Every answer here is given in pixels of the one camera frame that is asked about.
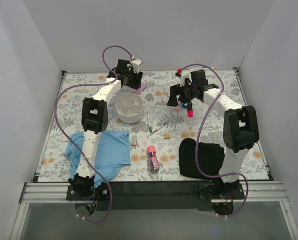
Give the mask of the white round divided organizer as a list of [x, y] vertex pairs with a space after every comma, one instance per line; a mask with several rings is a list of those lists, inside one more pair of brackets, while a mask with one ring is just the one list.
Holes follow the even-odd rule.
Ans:
[[134, 124], [144, 115], [144, 103], [136, 94], [124, 94], [115, 102], [118, 118], [126, 124]]

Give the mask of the pink black highlighter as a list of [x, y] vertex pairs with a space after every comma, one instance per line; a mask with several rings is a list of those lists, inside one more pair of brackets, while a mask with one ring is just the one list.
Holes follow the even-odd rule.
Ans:
[[192, 105], [192, 101], [189, 101], [188, 103], [187, 103], [187, 115], [188, 115], [188, 117], [193, 117], [194, 116], [194, 114], [193, 114], [193, 105]]

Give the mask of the purple highlighter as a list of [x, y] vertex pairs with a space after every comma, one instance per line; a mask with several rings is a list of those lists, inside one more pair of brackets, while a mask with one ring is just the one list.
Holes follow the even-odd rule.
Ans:
[[143, 85], [141, 85], [141, 87], [140, 87], [139, 89], [137, 89], [137, 90], [135, 91], [135, 94], [136, 94], [136, 95], [139, 95], [141, 92], [143, 92], [143, 91], [146, 89], [147, 86], [148, 86], [148, 85], [147, 85], [146, 83], [144, 83]]

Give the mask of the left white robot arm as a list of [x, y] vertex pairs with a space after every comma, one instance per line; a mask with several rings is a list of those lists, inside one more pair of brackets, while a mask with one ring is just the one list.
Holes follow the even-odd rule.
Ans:
[[94, 179], [99, 176], [106, 184], [106, 190], [111, 193], [111, 187], [106, 177], [95, 167], [97, 149], [103, 132], [107, 129], [108, 103], [123, 87], [132, 89], [141, 87], [143, 73], [140, 71], [142, 61], [133, 56], [130, 60], [118, 60], [117, 67], [110, 70], [107, 81], [92, 97], [83, 100], [81, 124], [84, 130], [83, 147], [73, 140], [70, 142], [80, 151], [81, 158], [73, 178], [69, 179], [67, 200], [101, 199], [101, 193], [94, 186]]

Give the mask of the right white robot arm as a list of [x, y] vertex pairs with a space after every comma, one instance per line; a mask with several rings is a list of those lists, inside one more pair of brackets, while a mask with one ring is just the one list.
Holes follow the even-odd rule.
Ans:
[[174, 107], [178, 102], [190, 104], [198, 99], [209, 105], [223, 117], [223, 141], [226, 150], [222, 166], [216, 175], [210, 175], [199, 166], [199, 146], [195, 146], [195, 164], [200, 175], [208, 179], [216, 179], [214, 187], [216, 195], [221, 199], [228, 198], [238, 189], [239, 178], [243, 176], [240, 169], [243, 160], [253, 145], [259, 141], [256, 110], [253, 106], [242, 106], [223, 94], [224, 86], [209, 84], [204, 70], [186, 72], [179, 69], [176, 76], [180, 83], [170, 87], [168, 106]]

